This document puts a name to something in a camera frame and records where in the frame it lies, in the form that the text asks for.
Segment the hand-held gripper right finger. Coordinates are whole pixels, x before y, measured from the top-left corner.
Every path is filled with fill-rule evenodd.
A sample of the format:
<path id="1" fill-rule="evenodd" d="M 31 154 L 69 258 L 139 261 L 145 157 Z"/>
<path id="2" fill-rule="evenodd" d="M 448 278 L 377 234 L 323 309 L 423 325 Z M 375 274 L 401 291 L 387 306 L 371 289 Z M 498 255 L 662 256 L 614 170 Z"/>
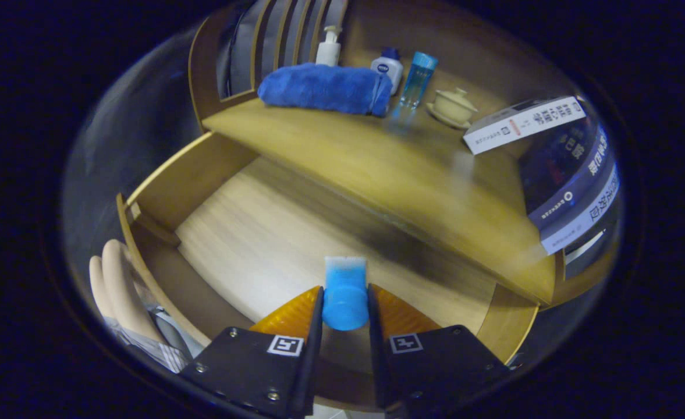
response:
<path id="1" fill-rule="evenodd" d="M 442 327 L 370 284 L 376 403 L 387 417 L 450 417 L 495 390 L 512 371 L 463 325 Z"/>

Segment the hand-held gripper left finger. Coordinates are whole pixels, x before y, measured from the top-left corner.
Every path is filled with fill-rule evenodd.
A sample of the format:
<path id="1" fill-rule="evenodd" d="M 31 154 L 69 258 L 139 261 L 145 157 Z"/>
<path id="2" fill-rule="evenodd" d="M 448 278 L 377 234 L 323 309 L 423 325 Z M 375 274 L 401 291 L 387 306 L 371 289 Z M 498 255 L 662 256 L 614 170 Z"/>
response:
<path id="1" fill-rule="evenodd" d="M 180 372 L 220 416 L 313 413 L 324 287 L 291 299 L 250 328 L 230 326 Z"/>

